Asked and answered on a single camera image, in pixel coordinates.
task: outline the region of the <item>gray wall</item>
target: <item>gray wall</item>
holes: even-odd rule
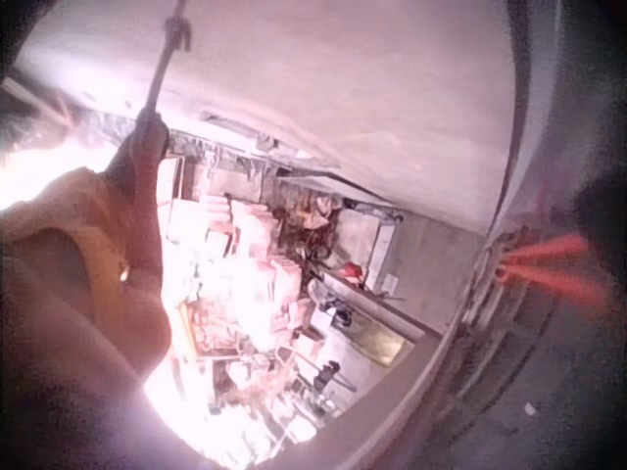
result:
[[[416,214],[397,226],[376,288],[387,273],[399,278],[388,303],[443,333],[451,320],[484,237]]]

